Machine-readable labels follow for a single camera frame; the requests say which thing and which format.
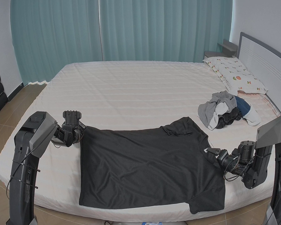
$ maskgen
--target gray garment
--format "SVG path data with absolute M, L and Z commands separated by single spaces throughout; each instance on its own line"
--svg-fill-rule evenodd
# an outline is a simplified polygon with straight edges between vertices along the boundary
M 199 105 L 198 115 L 205 127 L 208 127 L 211 119 L 213 118 L 213 113 L 215 111 L 216 105 L 224 102 L 229 108 L 229 113 L 233 108 L 237 107 L 235 96 L 229 94 L 227 91 L 213 93 L 212 98 L 209 102 Z

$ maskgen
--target wall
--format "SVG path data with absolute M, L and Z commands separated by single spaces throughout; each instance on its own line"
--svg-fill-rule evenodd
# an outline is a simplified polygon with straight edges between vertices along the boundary
M 7 96 L 22 83 L 12 45 L 10 0 L 0 0 L 0 76 Z
M 230 41 L 245 32 L 281 52 L 281 0 L 234 0 Z

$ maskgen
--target black garment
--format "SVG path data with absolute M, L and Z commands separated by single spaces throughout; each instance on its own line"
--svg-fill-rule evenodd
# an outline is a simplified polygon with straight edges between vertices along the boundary
M 79 205 L 122 209 L 186 202 L 193 214 L 223 209 L 223 172 L 204 152 L 207 138 L 188 117 L 146 130 L 87 127 Z
M 230 113 L 227 112 L 219 116 L 218 123 L 215 128 L 221 129 L 226 125 L 231 125 L 234 122 L 234 120 L 239 121 L 241 118 L 242 118 L 242 113 L 240 112 L 238 107 L 235 107 L 232 109 Z

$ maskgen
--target fitted sheet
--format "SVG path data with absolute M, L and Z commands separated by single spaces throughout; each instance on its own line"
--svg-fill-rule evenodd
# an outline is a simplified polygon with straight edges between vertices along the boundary
M 231 153 L 241 141 L 255 141 L 257 128 L 278 117 L 279 112 L 265 95 L 239 93 L 254 106 L 262 122 L 251 127 L 241 119 L 223 129 L 210 131 L 198 117 L 198 106 L 210 100 L 212 93 L 225 89 L 205 63 L 114 61 L 66 65 L 30 105 L 6 142 L 0 153 L 0 180 L 5 185 L 8 183 L 15 148 L 13 138 L 35 111 L 47 111 L 62 124 L 64 110 L 78 110 L 85 125 L 111 130 L 158 128 L 189 116 L 209 135 L 211 147 L 225 148 Z M 39 169 L 35 204 L 79 216 L 122 222 L 184 221 L 217 215 L 270 197 L 274 183 L 274 156 L 271 156 L 268 177 L 263 184 L 248 190 L 241 178 L 225 182 L 225 209 L 193 215 L 187 203 L 129 209 L 79 206 L 79 144 L 55 148 L 50 143 L 39 161 Z

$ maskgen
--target curtain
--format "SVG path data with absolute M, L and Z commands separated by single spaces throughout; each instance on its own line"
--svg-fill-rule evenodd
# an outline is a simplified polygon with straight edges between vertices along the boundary
M 231 19 L 232 0 L 100 0 L 104 60 L 202 62 Z
M 12 41 L 24 84 L 66 64 L 102 61 L 98 0 L 11 0 Z

